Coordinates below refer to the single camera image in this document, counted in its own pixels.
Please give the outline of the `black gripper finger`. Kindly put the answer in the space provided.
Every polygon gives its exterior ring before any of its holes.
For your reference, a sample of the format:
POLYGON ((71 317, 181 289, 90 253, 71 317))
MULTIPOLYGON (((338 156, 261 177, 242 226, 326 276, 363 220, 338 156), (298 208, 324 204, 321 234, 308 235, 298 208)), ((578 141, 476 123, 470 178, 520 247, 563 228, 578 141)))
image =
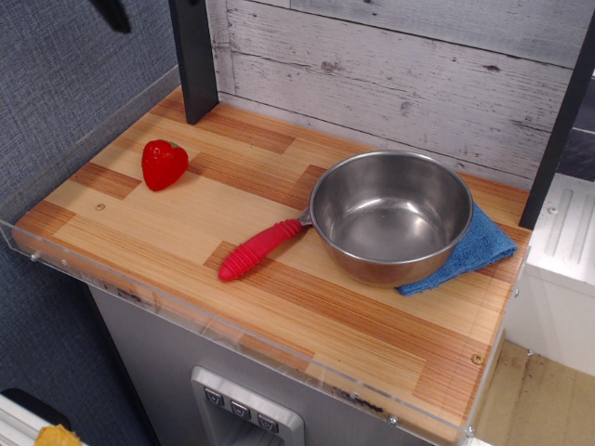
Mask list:
POLYGON ((113 31, 116 33, 131 32, 126 9, 119 0, 91 0, 90 3, 113 31))

